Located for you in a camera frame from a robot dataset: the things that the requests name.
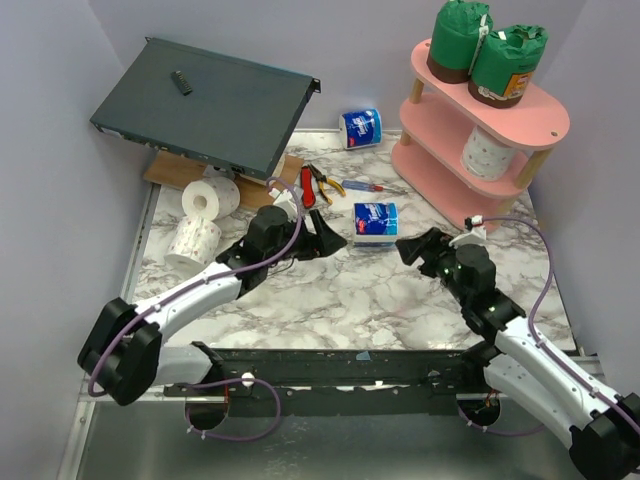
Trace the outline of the blue Tempo roll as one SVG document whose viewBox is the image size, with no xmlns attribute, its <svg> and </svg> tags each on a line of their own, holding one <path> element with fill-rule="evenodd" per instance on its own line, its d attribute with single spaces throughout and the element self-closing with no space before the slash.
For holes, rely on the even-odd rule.
<svg viewBox="0 0 640 480">
<path fill-rule="evenodd" d="M 395 203 L 355 203 L 352 225 L 356 247 L 393 247 L 399 234 L 397 206 Z"/>
</svg>

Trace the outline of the white floral paper towel roll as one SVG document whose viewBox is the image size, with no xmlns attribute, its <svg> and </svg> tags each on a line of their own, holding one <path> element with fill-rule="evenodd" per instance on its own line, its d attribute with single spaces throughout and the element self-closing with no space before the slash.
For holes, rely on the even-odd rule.
<svg viewBox="0 0 640 480">
<path fill-rule="evenodd" d="M 464 145 L 461 164 L 474 177 L 493 182 L 506 173 L 515 154 L 515 148 L 475 126 Z"/>
</svg>

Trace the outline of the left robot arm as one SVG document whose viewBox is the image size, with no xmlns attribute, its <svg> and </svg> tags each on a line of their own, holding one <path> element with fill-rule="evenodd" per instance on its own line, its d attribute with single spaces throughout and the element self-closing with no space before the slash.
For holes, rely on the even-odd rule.
<svg viewBox="0 0 640 480">
<path fill-rule="evenodd" d="M 346 246 L 318 211 L 308 215 L 312 230 L 302 217 L 290 220 L 280 207 L 262 207 L 246 234 L 201 273 L 140 304 L 109 301 L 78 355 L 89 395 L 126 406 L 152 386 L 190 385 L 201 395 L 214 393 L 222 372 L 213 351 L 193 343 L 168 353 L 166 342 L 208 311 L 257 288 L 279 260 L 315 260 Z"/>
</svg>

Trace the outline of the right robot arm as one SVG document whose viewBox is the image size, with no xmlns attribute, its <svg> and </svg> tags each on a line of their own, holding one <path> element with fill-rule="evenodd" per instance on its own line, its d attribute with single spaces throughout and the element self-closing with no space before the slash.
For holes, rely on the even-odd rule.
<svg viewBox="0 0 640 480">
<path fill-rule="evenodd" d="M 532 324 L 496 285 L 496 266 L 469 235 L 437 228 L 396 241 L 404 264 L 438 279 L 482 337 L 480 357 L 464 362 L 469 390 L 488 386 L 517 402 L 567 448 L 587 479 L 623 479 L 639 471 L 639 397 L 622 396 L 586 372 Z"/>
</svg>

